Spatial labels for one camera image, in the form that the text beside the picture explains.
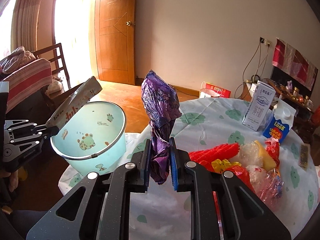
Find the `dark wooden chair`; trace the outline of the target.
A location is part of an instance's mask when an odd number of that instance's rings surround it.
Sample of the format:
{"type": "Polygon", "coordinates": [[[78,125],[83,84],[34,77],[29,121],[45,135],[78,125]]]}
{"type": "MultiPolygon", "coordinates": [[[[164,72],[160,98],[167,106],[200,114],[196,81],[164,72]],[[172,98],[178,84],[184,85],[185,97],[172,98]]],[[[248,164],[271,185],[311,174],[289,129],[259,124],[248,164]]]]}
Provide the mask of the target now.
{"type": "Polygon", "coordinates": [[[46,48],[32,52],[37,58],[44,58],[50,62],[52,68],[53,83],[44,90],[44,94],[50,99],[71,89],[69,72],[63,54],[62,44],[57,43],[46,48]]]}

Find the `yellow printed plastic bag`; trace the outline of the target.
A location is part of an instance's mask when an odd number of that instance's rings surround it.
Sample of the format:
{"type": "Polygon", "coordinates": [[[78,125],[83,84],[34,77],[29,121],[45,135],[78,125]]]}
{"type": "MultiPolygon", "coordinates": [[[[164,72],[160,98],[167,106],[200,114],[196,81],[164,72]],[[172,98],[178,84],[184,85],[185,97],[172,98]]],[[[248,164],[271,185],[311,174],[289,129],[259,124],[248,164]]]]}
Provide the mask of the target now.
{"type": "Polygon", "coordinates": [[[254,170],[268,172],[276,168],[277,163],[263,145],[256,140],[240,146],[239,153],[231,159],[216,159],[212,162],[212,167],[216,173],[221,173],[233,166],[243,167],[248,172],[254,170]]]}

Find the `blue white Look carton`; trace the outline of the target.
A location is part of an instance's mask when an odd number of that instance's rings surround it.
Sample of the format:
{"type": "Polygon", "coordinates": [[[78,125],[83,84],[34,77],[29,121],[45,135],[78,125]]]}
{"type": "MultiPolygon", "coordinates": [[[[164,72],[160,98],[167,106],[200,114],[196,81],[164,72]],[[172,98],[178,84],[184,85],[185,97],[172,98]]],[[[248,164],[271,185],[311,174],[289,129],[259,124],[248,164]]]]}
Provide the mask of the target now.
{"type": "Polygon", "coordinates": [[[266,122],[263,136],[266,138],[273,137],[281,144],[293,126],[295,114],[296,110],[293,107],[278,99],[266,122]]]}

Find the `light blue cartoon trash bin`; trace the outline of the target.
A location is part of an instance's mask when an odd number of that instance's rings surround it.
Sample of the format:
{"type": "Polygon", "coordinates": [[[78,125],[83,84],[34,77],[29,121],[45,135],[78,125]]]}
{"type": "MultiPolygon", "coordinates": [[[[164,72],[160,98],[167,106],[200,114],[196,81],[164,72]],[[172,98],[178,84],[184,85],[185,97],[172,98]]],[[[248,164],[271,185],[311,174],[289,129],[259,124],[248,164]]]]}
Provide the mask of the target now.
{"type": "Polygon", "coordinates": [[[126,152],[126,116],[112,102],[86,103],[50,143],[59,156],[82,176],[105,174],[126,152]]]}

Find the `tall white milk carton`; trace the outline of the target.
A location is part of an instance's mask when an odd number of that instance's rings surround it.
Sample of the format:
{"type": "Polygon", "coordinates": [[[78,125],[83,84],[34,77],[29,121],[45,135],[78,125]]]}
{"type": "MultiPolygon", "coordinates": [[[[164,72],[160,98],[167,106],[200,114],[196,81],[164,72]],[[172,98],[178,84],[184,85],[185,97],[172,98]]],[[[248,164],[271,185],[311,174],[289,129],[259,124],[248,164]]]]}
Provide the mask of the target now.
{"type": "Polygon", "coordinates": [[[242,124],[257,131],[269,110],[275,94],[276,91],[271,85],[258,81],[242,124]]]}

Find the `orange wooden door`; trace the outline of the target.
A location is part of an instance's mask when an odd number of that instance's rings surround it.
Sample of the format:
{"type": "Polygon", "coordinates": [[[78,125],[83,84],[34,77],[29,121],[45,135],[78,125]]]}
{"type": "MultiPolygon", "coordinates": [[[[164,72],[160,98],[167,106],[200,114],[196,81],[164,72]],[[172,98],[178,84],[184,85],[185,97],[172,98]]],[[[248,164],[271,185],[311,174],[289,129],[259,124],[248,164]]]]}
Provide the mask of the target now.
{"type": "Polygon", "coordinates": [[[95,0],[99,80],[134,85],[136,0],[95,0]]]}

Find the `dark gold snack bar wrapper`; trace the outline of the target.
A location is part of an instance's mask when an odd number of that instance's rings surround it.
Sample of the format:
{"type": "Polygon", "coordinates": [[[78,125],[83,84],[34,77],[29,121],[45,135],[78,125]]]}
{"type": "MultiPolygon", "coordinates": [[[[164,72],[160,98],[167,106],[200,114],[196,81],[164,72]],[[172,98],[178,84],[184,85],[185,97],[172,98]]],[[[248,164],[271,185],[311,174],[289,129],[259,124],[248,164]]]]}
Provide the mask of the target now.
{"type": "Polygon", "coordinates": [[[298,165],[304,170],[307,170],[307,168],[308,168],[309,148],[310,147],[309,147],[308,144],[302,144],[301,148],[300,148],[300,155],[299,155],[298,165]]]}

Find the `clear plastic bag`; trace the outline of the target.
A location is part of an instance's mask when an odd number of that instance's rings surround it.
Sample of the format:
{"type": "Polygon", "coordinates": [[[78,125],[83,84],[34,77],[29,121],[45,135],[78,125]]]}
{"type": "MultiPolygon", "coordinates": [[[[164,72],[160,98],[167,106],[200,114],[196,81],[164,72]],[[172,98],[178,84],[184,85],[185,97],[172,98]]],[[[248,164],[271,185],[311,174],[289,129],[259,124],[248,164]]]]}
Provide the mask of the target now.
{"type": "Polygon", "coordinates": [[[254,170],[249,173],[249,181],[255,194],[262,200],[271,210],[278,209],[280,200],[283,195],[284,182],[281,179],[279,166],[280,144],[277,139],[269,138],[265,140],[263,147],[269,155],[276,161],[277,167],[268,172],[254,170]]]}

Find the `red plastic bag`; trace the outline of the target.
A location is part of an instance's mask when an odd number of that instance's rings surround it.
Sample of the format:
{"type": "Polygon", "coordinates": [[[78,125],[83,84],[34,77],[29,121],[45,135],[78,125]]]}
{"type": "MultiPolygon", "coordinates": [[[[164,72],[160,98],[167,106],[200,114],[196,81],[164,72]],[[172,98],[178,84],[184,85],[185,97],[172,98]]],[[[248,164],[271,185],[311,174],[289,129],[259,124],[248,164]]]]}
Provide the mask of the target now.
{"type": "MultiPolygon", "coordinates": [[[[190,152],[189,157],[192,161],[204,166],[208,171],[215,172],[212,167],[212,162],[216,159],[231,159],[239,153],[240,146],[242,145],[240,145],[238,142],[222,144],[207,150],[190,152]]],[[[227,168],[219,174],[222,174],[225,171],[233,172],[247,187],[249,187],[255,193],[249,181],[249,173],[245,168],[233,166],[231,168],[227,168]]]]}

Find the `dark wooden cluttered cabinet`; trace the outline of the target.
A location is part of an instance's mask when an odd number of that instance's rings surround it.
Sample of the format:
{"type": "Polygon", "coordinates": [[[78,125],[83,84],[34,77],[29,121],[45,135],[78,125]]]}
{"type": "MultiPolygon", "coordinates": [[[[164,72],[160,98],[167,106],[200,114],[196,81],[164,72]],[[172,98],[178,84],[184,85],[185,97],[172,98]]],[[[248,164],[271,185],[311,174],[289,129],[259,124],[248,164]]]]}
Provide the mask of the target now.
{"type": "Polygon", "coordinates": [[[276,96],[296,110],[292,129],[304,143],[311,144],[317,128],[316,124],[311,121],[314,111],[306,104],[311,90],[275,66],[267,81],[276,90],[276,96]]]}

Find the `white snack wrapper red text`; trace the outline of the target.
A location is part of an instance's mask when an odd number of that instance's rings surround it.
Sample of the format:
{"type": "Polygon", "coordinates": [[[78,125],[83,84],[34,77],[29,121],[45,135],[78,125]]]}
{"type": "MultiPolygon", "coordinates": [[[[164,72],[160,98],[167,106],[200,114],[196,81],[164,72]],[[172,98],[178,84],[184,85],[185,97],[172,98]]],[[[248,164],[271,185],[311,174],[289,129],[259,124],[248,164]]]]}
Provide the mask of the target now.
{"type": "Polygon", "coordinates": [[[97,79],[94,76],[90,77],[55,110],[46,122],[46,126],[57,126],[61,130],[101,90],[102,87],[97,79]]]}

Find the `red white cloth cover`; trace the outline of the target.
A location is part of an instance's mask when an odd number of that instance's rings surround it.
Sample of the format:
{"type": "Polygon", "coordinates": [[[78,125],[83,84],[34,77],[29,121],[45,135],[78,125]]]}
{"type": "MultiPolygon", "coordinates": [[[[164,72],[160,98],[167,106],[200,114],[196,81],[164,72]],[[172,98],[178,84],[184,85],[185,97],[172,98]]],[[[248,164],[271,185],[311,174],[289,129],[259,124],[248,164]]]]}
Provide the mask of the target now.
{"type": "Polygon", "coordinates": [[[279,38],[276,39],[272,65],[312,91],[318,68],[297,49],[279,38]]]}

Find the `pink padded jacket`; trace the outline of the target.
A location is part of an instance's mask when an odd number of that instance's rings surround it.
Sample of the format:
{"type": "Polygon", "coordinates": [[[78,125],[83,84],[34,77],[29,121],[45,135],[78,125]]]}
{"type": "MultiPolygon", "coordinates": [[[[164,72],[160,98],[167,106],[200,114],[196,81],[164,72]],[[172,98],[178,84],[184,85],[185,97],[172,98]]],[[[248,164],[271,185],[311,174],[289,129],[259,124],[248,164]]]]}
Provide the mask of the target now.
{"type": "Polygon", "coordinates": [[[35,60],[36,57],[32,52],[26,50],[24,46],[20,46],[1,60],[1,74],[11,74],[35,60]]]}

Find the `purple plastic bag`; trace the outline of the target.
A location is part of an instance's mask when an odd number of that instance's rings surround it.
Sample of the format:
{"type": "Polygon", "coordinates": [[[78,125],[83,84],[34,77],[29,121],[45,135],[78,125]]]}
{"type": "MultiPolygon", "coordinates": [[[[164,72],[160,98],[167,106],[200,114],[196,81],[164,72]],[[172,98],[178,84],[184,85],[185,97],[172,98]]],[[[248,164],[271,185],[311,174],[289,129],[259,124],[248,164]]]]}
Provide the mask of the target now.
{"type": "Polygon", "coordinates": [[[150,70],[142,83],[142,102],[151,126],[151,178],[162,185],[169,175],[169,139],[175,120],[180,118],[176,90],[150,70]]]}

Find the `wall power outlet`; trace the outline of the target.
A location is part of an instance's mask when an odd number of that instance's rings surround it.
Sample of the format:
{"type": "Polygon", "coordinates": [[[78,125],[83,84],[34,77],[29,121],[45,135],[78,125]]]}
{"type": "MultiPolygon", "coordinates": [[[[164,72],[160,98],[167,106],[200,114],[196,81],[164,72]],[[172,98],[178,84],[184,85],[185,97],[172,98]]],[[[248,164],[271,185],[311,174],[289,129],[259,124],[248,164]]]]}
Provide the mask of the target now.
{"type": "Polygon", "coordinates": [[[261,44],[263,44],[263,45],[267,46],[268,48],[270,48],[271,42],[269,40],[267,40],[267,39],[265,39],[263,37],[260,37],[259,41],[260,41],[261,44]]]}

